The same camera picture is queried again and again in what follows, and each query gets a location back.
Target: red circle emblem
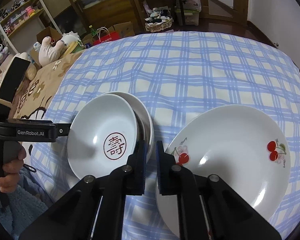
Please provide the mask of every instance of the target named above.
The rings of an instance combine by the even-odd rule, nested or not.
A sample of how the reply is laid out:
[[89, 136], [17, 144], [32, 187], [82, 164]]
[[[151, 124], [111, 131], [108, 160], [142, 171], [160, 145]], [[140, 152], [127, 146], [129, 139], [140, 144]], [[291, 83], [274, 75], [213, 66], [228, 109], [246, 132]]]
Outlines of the red circle emblem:
[[117, 160], [123, 156], [127, 148], [125, 137], [118, 132], [108, 135], [103, 143], [103, 151], [108, 159]]

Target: red cherry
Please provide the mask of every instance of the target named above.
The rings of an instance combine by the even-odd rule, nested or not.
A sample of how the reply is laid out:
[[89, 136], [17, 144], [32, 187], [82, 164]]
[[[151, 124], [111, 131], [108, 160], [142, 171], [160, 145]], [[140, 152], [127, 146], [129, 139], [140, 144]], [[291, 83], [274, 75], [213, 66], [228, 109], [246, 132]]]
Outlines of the red cherry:
[[179, 156], [179, 162], [185, 164], [189, 161], [189, 155], [186, 153], [181, 153]]
[[278, 158], [278, 152], [273, 151], [272, 153], [270, 153], [269, 158], [270, 158], [271, 161], [275, 161]]
[[268, 148], [269, 152], [273, 152], [275, 150], [275, 147], [276, 147], [276, 144], [275, 144], [274, 141], [271, 141], [271, 142], [268, 143], [267, 148]]

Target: bag handle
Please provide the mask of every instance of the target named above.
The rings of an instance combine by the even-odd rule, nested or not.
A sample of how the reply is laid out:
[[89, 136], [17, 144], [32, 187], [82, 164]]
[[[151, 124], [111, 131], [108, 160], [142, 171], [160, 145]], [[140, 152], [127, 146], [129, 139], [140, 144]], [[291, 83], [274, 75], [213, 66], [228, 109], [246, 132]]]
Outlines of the bag handle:
[[110, 32], [108, 31], [108, 29], [106, 27], [100, 27], [99, 29], [97, 29], [97, 35], [98, 35], [98, 38], [99, 38], [100, 42], [101, 42], [101, 38], [100, 38], [101, 31], [106, 31], [110, 35]]

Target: striped cloth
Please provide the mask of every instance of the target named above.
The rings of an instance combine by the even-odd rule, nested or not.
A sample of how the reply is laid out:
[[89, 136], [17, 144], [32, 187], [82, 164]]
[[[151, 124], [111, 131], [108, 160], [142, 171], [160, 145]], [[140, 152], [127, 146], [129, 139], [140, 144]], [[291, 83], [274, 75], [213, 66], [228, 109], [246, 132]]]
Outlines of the striped cloth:
[[[220, 33], [143, 34], [86, 50], [65, 75], [45, 119], [71, 122], [83, 106], [109, 91], [137, 96], [167, 146], [194, 117], [226, 104], [253, 106], [285, 133], [291, 154], [286, 194], [269, 220], [284, 239], [300, 221], [300, 73], [281, 51]], [[69, 190], [73, 173], [66, 138], [37, 143], [31, 163], [53, 200]], [[157, 210], [155, 161], [146, 167], [143, 196], [127, 197], [122, 239], [177, 239]]]

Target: white plate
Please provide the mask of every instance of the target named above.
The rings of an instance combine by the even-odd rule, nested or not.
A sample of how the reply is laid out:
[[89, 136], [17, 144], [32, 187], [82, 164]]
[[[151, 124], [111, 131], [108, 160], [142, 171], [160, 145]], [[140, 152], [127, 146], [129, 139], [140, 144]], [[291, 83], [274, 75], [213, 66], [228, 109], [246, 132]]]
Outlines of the white plate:
[[103, 94], [91, 100], [73, 120], [68, 162], [74, 174], [106, 176], [127, 163], [137, 140], [137, 121], [122, 97]]
[[140, 127], [140, 129], [143, 129], [146, 134], [146, 140], [145, 140], [147, 144], [146, 162], [148, 162], [154, 147], [154, 128], [153, 128], [151, 116], [146, 106], [140, 101], [139, 98], [135, 97], [130, 93], [112, 91], [112, 92], [108, 92], [107, 94], [118, 95], [122, 97], [124, 100], [126, 100], [131, 106], [131, 108], [133, 109], [133, 111], [135, 112], [136, 118], [139, 118], [142, 121], [143, 127]]
[[[286, 155], [267, 149], [276, 139], [279, 147], [285, 146]], [[219, 175], [266, 220], [277, 210], [288, 186], [286, 138], [271, 117], [252, 107], [228, 105], [199, 115], [178, 133], [166, 152], [196, 175]], [[179, 236], [177, 197], [160, 195], [157, 185], [156, 200], [164, 222]]]

